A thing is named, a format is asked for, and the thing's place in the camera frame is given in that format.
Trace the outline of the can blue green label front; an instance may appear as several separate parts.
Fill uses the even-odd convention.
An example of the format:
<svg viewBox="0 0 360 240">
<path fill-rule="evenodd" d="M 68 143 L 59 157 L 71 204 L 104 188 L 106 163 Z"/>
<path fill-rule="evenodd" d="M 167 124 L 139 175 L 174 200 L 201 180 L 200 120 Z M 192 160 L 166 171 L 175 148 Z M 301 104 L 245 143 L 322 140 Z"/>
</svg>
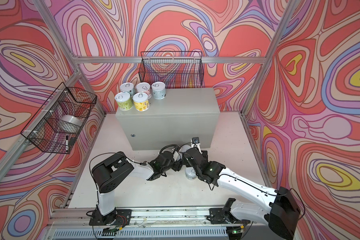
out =
<svg viewBox="0 0 360 240">
<path fill-rule="evenodd" d="M 186 167 L 185 175 L 188 180 L 195 180 L 197 178 L 196 172 L 192 167 Z"/>
</svg>

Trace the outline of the can yellow label front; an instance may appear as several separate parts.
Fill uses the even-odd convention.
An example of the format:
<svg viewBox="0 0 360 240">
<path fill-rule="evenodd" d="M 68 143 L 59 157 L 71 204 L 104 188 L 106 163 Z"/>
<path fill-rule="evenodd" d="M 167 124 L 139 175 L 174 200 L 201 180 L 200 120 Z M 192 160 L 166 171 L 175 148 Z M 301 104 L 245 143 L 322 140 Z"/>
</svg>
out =
<svg viewBox="0 0 360 240">
<path fill-rule="evenodd" d="M 150 103 L 146 93 L 136 93 L 133 96 L 134 105 L 137 111 L 144 112 L 149 109 Z"/>
</svg>

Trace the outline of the can green yellow label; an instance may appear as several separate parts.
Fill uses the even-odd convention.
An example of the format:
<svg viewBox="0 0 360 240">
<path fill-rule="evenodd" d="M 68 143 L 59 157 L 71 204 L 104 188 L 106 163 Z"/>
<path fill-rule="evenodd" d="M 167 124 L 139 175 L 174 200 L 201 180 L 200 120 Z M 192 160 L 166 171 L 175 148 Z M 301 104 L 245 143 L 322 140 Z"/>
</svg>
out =
<svg viewBox="0 0 360 240">
<path fill-rule="evenodd" d="M 115 101 L 118 104 L 120 111 L 128 111 L 133 107 L 133 101 L 129 93 L 118 93 L 115 95 Z"/>
</svg>

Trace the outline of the can blue label back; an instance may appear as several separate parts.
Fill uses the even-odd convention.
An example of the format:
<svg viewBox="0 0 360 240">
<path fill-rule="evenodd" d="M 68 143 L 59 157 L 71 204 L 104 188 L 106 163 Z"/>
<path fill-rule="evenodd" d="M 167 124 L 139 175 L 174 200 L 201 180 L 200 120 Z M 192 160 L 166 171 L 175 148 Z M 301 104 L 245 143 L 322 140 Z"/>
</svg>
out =
<svg viewBox="0 0 360 240">
<path fill-rule="evenodd" d="M 163 82 L 154 82 L 151 85 L 153 96 L 156 100 L 162 100 L 166 97 L 166 85 Z"/>
</svg>

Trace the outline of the can red label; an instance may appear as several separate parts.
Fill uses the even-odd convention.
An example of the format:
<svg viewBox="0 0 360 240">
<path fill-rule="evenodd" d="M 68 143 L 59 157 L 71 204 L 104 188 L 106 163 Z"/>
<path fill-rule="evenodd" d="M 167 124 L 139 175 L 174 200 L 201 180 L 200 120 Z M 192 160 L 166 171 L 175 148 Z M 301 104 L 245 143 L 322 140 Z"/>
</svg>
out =
<svg viewBox="0 0 360 240">
<path fill-rule="evenodd" d="M 136 94 L 135 85 L 133 83 L 121 84 L 120 91 L 123 93 L 129 93 L 131 97 L 133 97 Z"/>
</svg>

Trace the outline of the can plain lid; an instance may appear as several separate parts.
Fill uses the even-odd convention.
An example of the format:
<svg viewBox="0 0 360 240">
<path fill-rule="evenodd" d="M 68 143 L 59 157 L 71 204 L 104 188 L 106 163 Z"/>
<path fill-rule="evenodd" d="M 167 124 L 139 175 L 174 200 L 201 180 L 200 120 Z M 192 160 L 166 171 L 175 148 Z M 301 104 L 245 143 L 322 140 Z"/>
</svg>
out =
<svg viewBox="0 0 360 240">
<path fill-rule="evenodd" d="M 174 161 L 177 162 L 181 159 L 181 156 L 178 152 L 174 152 Z"/>
</svg>

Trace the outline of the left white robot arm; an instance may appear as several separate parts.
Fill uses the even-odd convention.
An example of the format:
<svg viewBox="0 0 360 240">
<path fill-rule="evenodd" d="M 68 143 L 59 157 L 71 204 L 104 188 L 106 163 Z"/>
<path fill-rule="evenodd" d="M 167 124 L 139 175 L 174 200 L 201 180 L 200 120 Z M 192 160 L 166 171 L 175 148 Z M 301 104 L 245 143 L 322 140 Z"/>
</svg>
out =
<svg viewBox="0 0 360 240">
<path fill-rule="evenodd" d="M 165 177 L 170 169 L 181 170 L 183 160 L 177 151 L 164 151 L 150 162 L 135 162 L 124 152 L 110 153 L 110 156 L 91 169 L 91 176 L 97 187 L 97 206 L 92 214 L 92 226 L 111 225 L 117 219 L 115 189 L 128 177 L 154 181 Z"/>
</svg>

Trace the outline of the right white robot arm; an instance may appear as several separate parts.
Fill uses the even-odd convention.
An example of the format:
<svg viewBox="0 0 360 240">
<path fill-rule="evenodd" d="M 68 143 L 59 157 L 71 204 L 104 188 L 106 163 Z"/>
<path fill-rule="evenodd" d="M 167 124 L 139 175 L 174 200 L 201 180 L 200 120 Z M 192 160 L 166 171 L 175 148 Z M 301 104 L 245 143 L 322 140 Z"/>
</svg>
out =
<svg viewBox="0 0 360 240">
<path fill-rule="evenodd" d="M 274 189 L 250 181 L 221 163 L 208 161 L 207 152 L 198 147 L 186 146 L 181 148 L 180 154 L 199 180 L 230 190 L 258 206 L 258 210 L 249 210 L 235 199 L 228 200 L 223 209 L 228 223 L 239 220 L 263 223 L 285 240 L 294 238 L 301 209 L 291 190 Z"/>
</svg>

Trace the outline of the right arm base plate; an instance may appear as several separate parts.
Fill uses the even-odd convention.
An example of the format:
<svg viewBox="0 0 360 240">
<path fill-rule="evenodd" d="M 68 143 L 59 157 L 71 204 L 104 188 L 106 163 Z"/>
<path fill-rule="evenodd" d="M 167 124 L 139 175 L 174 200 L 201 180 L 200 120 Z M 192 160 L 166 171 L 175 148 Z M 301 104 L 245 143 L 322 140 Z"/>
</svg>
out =
<svg viewBox="0 0 360 240">
<path fill-rule="evenodd" d="M 231 213 L 231 207 L 236 201 L 235 198 L 228 198 L 225 205 L 222 208 L 210 208 L 209 214 L 206 216 L 206 219 L 211 222 L 211 224 L 243 224 L 244 226 L 248 225 L 251 221 L 249 220 L 239 220 Z"/>
</svg>

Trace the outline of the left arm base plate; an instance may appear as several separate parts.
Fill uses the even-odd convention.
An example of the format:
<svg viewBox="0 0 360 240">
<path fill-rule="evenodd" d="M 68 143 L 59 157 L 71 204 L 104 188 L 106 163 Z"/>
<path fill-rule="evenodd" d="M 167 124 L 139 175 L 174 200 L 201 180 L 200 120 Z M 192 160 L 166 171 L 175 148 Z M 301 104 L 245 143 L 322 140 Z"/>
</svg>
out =
<svg viewBox="0 0 360 240">
<path fill-rule="evenodd" d="M 130 224 L 132 210 L 130 209 L 114 209 L 109 214 L 103 216 L 100 210 L 88 211 L 86 213 L 90 217 L 90 226 L 119 226 L 125 227 Z"/>
</svg>

